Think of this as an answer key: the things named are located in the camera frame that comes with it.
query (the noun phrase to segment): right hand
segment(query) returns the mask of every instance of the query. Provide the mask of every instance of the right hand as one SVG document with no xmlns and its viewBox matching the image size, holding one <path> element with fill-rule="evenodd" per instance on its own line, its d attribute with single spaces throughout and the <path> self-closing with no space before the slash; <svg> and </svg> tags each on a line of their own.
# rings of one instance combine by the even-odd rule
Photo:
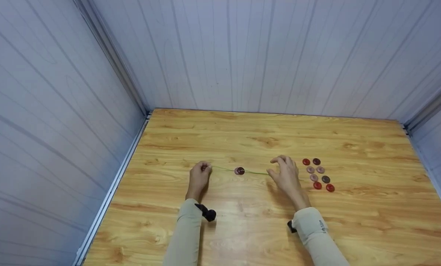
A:
<svg viewBox="0 0 441 266">
<path fill-rule="evenodd" d="M 269 176 L 275 181 L 276 185 L 289 197 L 296 211 L 310 207 L 308 194 L 302 189 L 299 183 L 299 170 L 291 157 L 279 155 L 271 159 L 271 163 L 278 163 L 279 173 L 272 169 L 267 169 Z"/>
</svg>

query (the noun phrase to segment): left hand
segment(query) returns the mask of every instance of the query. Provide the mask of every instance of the left hand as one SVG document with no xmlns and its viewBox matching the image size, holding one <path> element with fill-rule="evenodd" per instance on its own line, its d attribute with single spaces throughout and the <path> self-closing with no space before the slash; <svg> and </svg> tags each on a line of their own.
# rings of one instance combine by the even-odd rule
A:
<svg viewBox="0 0 441 266">
<path fill-rule="evenodd" d="M 212 172 L 210 162 L 200 161 L 189 172 L 189 187 L 186 193 L 186 199 L 195 199 L 200 202 L 202 190 L 209 182 L 209 176 Z"/>
</svg>

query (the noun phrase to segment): wrist strap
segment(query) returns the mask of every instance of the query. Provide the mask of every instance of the wrist strap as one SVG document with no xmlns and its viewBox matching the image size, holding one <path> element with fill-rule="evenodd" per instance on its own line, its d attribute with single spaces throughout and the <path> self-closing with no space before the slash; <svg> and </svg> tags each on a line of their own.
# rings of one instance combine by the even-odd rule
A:
<svg viewBox="0 0 441 266">
<path fill-rule="evenodd" d="M 202 212 L 202 216 L 207 220 L 207 222 L 212 222 L 216 219 L 216 211 L 209 210 L 202 204 L 195 203 L 194 205 Z"/>
</svg>

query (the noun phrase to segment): wood grain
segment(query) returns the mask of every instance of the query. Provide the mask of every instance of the wood grain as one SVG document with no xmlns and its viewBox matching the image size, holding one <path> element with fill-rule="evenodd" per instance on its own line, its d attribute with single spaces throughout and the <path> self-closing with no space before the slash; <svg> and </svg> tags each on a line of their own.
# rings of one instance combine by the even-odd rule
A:
<svg viewBox="0 0 441 266">
<path fill-rule="evenodd" d="M 396 121 L 173 109 L 154 111 L 84 265 L 161 265 L 197 161 L 264 172 L 279 154 L 305 180 L 301 160 L 322 160 L 336 191 L 302 184 L 352 265 L 441 265 L 441 201 Z M 218 215 L 200 265 L 312 264 L 268 176 L 214 168 L 202 202 Z"/>
</svg>

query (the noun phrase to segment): thread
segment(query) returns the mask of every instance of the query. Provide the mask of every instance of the thread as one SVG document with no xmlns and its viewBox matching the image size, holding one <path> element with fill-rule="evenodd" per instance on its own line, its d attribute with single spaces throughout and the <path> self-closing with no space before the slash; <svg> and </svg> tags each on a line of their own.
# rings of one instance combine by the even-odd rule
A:
<svg viewBox="0 0 441 266">
<path fill-rule="evenodd" d="M 228 168 L 223 168 L 223 167 L 220 167 L 220 166 L 217 166 L 217 165 L 213 165 L 212 167 L 219 168 L 219 169 L 222 169 L 224 171 L 234 172 L 234 170 L 231 170 L 231 169 L 228 169 Z M 256 175 L 269 175 L 268 173 L 258 173 L 258 172 L 253 172 L 253 171 L 246 170 L 246 169 L 245 169 L 245 173 L 256 174 Z"/>
</svg>

